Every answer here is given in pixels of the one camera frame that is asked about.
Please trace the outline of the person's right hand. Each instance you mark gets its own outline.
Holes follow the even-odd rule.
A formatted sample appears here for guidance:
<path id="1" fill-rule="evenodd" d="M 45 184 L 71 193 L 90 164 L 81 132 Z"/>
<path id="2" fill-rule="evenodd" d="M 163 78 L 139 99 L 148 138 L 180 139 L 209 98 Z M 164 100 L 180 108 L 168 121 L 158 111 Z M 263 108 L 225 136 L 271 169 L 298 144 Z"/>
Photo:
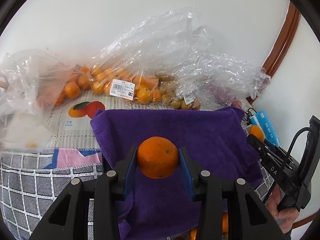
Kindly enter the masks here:
<path id="1" fill-rule="evenodd" d="M 294 207 L 289 207 L 278 211 L 278 204 L 281 201 L 281 191 L 278 185 L 276 185 L 268 197 L 266 202 L 266 208 L 275 220 L 282 219 L 282 223 L 279 225 L 280 229 L 284 234 L 291 231 L 293 223 L 299 216 L 299 211 Z"/>

